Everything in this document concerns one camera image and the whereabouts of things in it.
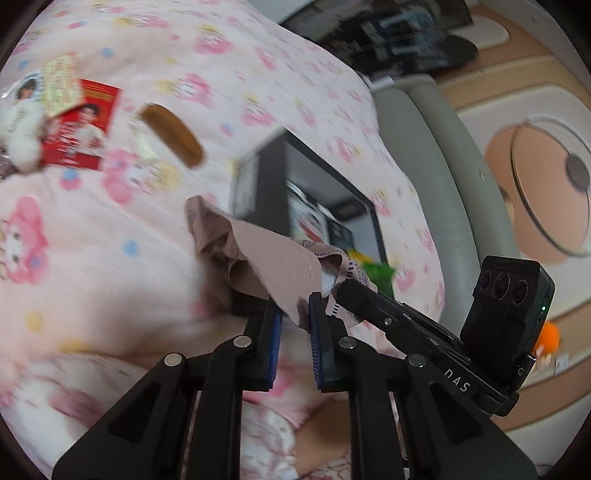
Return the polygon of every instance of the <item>stuffed animal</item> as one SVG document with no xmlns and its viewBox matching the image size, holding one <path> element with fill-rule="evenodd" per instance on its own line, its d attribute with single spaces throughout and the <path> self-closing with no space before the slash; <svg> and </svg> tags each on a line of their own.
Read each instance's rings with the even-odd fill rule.
<svg viewBox="0 0 591 480">
<path fill-rule="evenodd" d="M 31 173 L 41 160 L 46 122 L 43 105 L 24 98 L 0 115 L 0 147 L 19 172 Z"/>
</svg>

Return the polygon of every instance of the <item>silver screw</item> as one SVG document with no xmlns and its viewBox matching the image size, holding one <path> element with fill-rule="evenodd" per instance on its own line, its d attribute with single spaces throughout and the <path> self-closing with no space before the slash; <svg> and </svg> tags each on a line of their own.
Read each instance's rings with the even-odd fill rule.
<svg viewBox="0 0 591 480">
<path fill-rule="evenodd" d="M 234 346 L 237 346 L 238 348 L 246 348 L 251 343 L 252 339 L 246 335 L 240 335 L 240 337 L 234 339 Z"/>
<path fill-rule="evenodd" d="M 183 357 L 178 353 L 169 353 L 164 357 L 164 365 L 167 367 L 176 367 L 183 361 Z"/>
<path fill-rule="evenodd" d="M 413 367 L 421 368 L 427 365 L 427 359 L 420 353 L 415 353 L 408 357 L 408 363 Z"/>
<path fill-rule="evenodd" d="M 357 340 L 355 340 L 353 337 L 341 337 L 339 340 L 339 345 L 342 348 L 355 348 L 357 345 Z"/>
</svg>

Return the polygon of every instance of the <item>orange object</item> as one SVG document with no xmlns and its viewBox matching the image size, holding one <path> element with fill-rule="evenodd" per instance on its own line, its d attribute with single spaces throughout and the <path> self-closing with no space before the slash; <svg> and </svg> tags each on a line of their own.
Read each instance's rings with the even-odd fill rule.
<svg viewBox="0 0 591 480">
<path fill-rule="evenodd" d="M 541 355 L 548 355 L 558 350 L 560 346 L 560 331 L 558 327 L 552 322 L 545 322 L 535 343 L 534 355 L 537 357 Z"/>
</svg>

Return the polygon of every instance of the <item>bed sheet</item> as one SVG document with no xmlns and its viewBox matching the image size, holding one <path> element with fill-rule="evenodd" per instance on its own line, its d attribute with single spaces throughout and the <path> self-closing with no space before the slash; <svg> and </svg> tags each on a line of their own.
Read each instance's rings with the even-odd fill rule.
<svg viewBox="0 0 591 480">
<path fill-rule="evenodd" d="M 278 125 L 375 202 L 397 299 L 439 318 L 443 277 L 417 194 L 379 137 L 369 90 L 328 52 L 241 0 L 55 0 L 14 50 L 0 89 L 72 51 L 82 78 L 122 94 L 98 171 L 47 167 L 0 184 L 0 391 L 58 352 L 150 368 L 241 332 L 243 320 L 216 314 L 225 299 L 212 302 L 216 273 L 194 254 L 184 203 L 200 194 L 227 211 L 236 160 Z M 202 166 L 186 168 L 155 139 L 156 165 L 138 161 L 129 122 L 147 102 L 194 132 Z M 297 330 L 284 332 L 281 386 L 258 397 L 296 426 L 322 400 Z"/>
</svg>

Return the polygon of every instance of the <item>red booklet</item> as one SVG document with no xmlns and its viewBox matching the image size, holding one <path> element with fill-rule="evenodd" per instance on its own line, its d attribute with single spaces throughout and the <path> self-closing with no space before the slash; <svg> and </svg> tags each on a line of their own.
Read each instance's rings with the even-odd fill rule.
<svg viewBox="0 0 591 480">
<path fill-rule="evenodd" d="M 43 165 L 98 170 L 105 154 L 111 112 L 119 89 L 82 80 L 86 103 L 50 122 L 43 144 Z"/>
</svg>

